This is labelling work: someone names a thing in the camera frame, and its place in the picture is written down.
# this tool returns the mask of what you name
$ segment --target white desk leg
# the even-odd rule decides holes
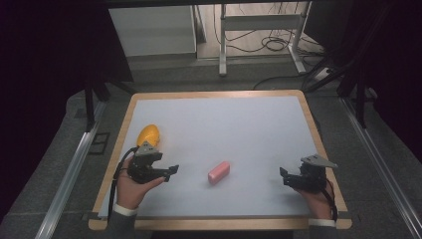
[[[299,74],[304,74],[307,71],[305,70],[304,64],[302,63],[301,58],[298,55],[298,43],[301,39],[302,31],[304,30],[305,22],[308,17],[308,10],[310,8],[310,2],[307,2],[304,11],[301,13],[301,18],[299,20],[298,29],[295,33],[295,38],[293,39],[293,43],[289,44],[289,51],[292,55],[293,61],[298,69]]]
[[[221,43],[220,43],[220,76],[225,77],[227,75],[227,59],[226,59],[226,30],[225,30],[225,18],[226,18],[226,6],[221,4]]]

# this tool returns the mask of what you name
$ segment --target person's left hand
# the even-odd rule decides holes
[[[123,163],[122,170],[117,181],[117,205],[126,209],[136,209],[142,201],[145,194],[152,188],[158,186],[164,181],[164,177],[156,178],[144,184],[133,181],[127,175],[127,167],[132,158]]]

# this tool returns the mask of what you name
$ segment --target gray carpet floor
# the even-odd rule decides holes
[[[218,76],[215,62],[189,66],[156,64],[148,69],[132,67],[129,86],[146,92],[244,91],[261,80],[275,76],[294,76],[290,58],[270,62],[230,61],[228,76]],[[257,90],[299,89],[302,78],[281,78],[258,85]],[[307,94],[308,103],[330,160],[339,165],[335,176],[350,212],[353,225],[340,230],[341,238],[413,238],[400,212],[374,168],[368,153],[335,95],[338,82]],[[109,135],[104,152],[93,145],[81,169],[75,187],[57,225],[53,238],[92,238],[88,218],[97,198],[106,166],[118,135],[130,95],[107,84],[111,97],[107,102],[98,133]],[[42,162],[15,201],[0,226],[0,238],[34,238],[61,183],[86,127],[85,95],[80,92],[68,100],[67,114]],[[365,106],[366,123],[375,143],[393,175],[413,206],[422,212],[422,165],[383,122],[372,103]],[[151,232],[139,232],[140,238]],[[277,235],[259,234],[257,238]],[[308,238],[306,230],[295,231],[295,239]]]

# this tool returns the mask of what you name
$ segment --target white panel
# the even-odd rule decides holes
[[[109,9],[127,57],[196,52],[191,6]]]
[[[296,97],[139,101],[122,157],[155,123],[163,152],[156,168],[180,164],[169,182],[148,192],[139,216],[304,215],[302,197],[283,185],[279,167],[299,173],[301,157],[317,153]],[[230,174],[215,186],[208,172],[223,160]],[[100,216],[106,216],[108,197]]]

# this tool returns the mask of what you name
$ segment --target table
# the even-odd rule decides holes
[[[317,127],[313,121],[311,111],[306,99],[300,91],[261,91],[261,92],[199,92],[199,93],[152,93],[136,94],[132,97],[128,106],[123,124],[121,126],[113,153],[111,155],[105,178],[100,189],[98,198],[93,208],[93,213],[99,213],[103,199],[111,183],[115,166],[119,161],[122,145],[127,135],[133,111],[139,100],[169,100],[169,99],[213,99],[213,98],[263,98],[263,97],[296,97],[303,110],[309,131],[313,138],[316,151],[319,155],[327,158],[322,142],[317,132]],[[331,169],[326,171],[327,177],[334,183],[335,201],[339,211],[337,228],[347,229],[351,226],[351,220],[347,218],[347,208],[339,190],[335,176]],[[106,228],[106,221],[103,219],[91,219],[89,226],[93,230],[103,230]],[[135,222],[137,230],[297,230],[308,228],[308,219],[305,216],[268,216],[260,218],[247,217],[210,217],[210,218],[153,218],[139,219]]]

